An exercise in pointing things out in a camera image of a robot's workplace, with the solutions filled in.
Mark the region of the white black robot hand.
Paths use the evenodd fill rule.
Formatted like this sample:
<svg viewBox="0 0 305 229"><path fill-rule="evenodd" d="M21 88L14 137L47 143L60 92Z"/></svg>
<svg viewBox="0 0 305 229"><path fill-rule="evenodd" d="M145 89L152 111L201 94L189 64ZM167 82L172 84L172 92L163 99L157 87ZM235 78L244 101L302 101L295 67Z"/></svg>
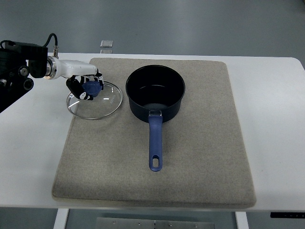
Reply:
<svg viewBox="0 0 305 229"><path fill-rule="evenodd" d="M80 100L93 100L94 93L84 89L83 85L93 82L99 91L103 90L104 80L98 68L92 64L76 60L59 60L55 57L47 57L47 70L44 78L55 80L66 78L66 86L70 92Z"/></svg>

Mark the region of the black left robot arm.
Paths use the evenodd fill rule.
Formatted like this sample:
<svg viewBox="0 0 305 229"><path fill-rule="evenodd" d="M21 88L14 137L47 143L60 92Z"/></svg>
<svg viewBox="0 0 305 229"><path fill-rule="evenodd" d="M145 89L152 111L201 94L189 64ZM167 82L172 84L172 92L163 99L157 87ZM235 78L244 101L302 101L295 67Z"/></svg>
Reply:
<svg viewBox="0 0 305 229"><path fill-rule="evenodd" d="M29 78L51 76L55 65L48 57L48 44L54 38L53 55L58 57L58 38L51 33L43 46L3 40L0 42L0 111L3 112L34 87Z"/></svg>

